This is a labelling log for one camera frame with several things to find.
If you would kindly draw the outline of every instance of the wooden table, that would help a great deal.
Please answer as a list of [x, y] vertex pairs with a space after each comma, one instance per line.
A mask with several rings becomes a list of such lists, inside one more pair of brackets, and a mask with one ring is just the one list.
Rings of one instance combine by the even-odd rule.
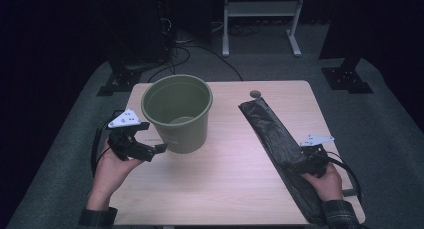
[[[137, 84], [127, 108], [141, 112], [150, 84]], [[190, 154], [166, 151], [145, 162], [115, 192], [117, 225], [307, 225], [238, 105], [258, 90], [297, 142], [308, 134], [330, 135], [314, 94], [305, 81], [209, 82], [214, 101], [205, 144]], [[161, 143], [153, 125], [137, 141]], [[337, 153], [334, 142], [327, 151]], [[352, 185], [339, 169], [343, 189]], [[362, 223], [357, 197], [347, 197]]]

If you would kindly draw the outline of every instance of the dark background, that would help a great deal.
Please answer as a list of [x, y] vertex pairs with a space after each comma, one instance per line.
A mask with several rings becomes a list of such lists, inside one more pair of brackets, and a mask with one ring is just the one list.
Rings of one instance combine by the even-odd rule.
[[[25, 195], [79, 92], [107, 60], [105, 48], [114, 35], [99, 9], [102, 2], [0, 2], [0, 227], [7, 225]], [[199, 20], [206, 26], [209, 22], [204, 18], [222, 19], [223, 0], [202, 0], [210, 3], [208, 7], [199, 0], [182, 1], [198, 5], [195, 11], [177, 2], [168, 1], [166, 10], [172, 17], [202, 18]], [[305, 0], [301, 22], [331, 21], [321, 58], [345, 57], [352, 45], [359, 45], [363, 57], [380, 70], [423, 129], [424, 10], [419, 2], [422, 0]], [[181, 28], [194, 28], [187, 23], [176, 22]], [[204, 27], [194, 29], [194, 33], [207, 36]], [[148, 42], [146, 47], [162, 43]]]

